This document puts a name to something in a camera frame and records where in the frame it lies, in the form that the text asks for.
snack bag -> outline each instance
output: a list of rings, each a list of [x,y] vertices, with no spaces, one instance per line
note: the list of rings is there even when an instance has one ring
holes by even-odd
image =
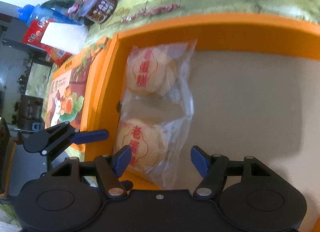
[[[129,145],[128,170],[164,189],[174,185],[193,116],[188,75],[195,44],[134,47],[127,60],[114,153]]]
[[[71,56],[71,54],[41,43],[41,39],[50,22],[54,22],[54,20],[49,19],[44,22],[33,20],[24,35],[22,42],[44,49],[51,57],[52,61],[60,67],[62,63]]]

blue bottle cap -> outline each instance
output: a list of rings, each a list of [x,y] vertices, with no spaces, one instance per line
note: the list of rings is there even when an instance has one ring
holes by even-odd
[[[35,7],[33,5],[25,5],[23,8],[17,9],[17,11],[20,13],[19,14],[19,20],[22,22],[27,22],[33,12],[33,9]]]

white paper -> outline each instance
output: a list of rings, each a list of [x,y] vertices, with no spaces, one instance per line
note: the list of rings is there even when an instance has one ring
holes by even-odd
[[[85,25],[49,23],[41,43],[71,54],[78,54],[84,45],[88,32]]]

red snack bag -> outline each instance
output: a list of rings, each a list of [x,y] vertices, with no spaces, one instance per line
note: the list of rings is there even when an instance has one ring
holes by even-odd
[[[52,61],[60,67],[62,63],[71,56],[71,54],[41,43],[41,39],[50,22],[54,22],[54,20],[49,19],[45,22],[33,20],[24,35],[22,42],[44,49],[49,54]]]

rabbit illustration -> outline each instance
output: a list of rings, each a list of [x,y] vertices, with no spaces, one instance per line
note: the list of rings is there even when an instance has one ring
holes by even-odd
[[[58,119],[60,117],[60,110],[61,110],[61,101],[58,100],[57,97],[54,98],[54,103],[56,105],[52,120],[51,120],[51,125],[50,126],[54,126],[58,123]]]

